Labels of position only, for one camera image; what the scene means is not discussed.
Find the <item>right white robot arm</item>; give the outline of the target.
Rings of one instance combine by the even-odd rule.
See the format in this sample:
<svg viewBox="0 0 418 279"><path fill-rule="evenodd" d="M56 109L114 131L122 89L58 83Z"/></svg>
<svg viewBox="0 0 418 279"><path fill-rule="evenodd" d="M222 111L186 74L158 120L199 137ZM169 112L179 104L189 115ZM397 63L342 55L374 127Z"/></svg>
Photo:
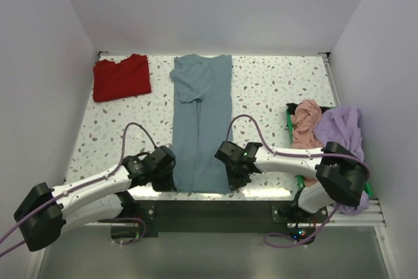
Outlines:
<svg viewBox="0 0 418 279"><path fill-rule="evenodd" d="M306 222L327 205L358 207L370 177L368 166L337 142L324 148L273 149L259 142L242 148L224 141L215 158L224 164L233 191L249 183L255 173L285 172L313 179L313 185L294 196L291 215L298 222Z"/></svg>

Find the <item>blue-grey t-shirt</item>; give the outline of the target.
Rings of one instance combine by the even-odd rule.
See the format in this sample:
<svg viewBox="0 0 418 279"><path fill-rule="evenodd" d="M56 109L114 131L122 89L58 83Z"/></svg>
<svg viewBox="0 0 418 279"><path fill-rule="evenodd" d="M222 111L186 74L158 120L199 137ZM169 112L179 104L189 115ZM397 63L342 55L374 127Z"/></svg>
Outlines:
<svg viewBox="0 0 418 279"><path fill-rule="evenodd" d="M180 192L228 193L224 164L215 154L232 118L230 55L174 58L173 178Z"/></svg>

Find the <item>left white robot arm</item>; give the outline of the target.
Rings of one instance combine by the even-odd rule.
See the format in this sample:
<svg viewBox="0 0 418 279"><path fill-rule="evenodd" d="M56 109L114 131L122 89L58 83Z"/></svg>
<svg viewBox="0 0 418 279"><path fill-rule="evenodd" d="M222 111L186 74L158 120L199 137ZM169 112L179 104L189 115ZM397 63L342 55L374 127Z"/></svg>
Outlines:
<svg viewBox="0 0 418 279"><path fill-rule="evenodd" d="M135 205L128 191L151 184L155 191L173 191L174 153L166 146L124 157L110 169L73 184L37 184L14 213L31 252L55 242L62 233L97 220L128 222Z"/></svg>

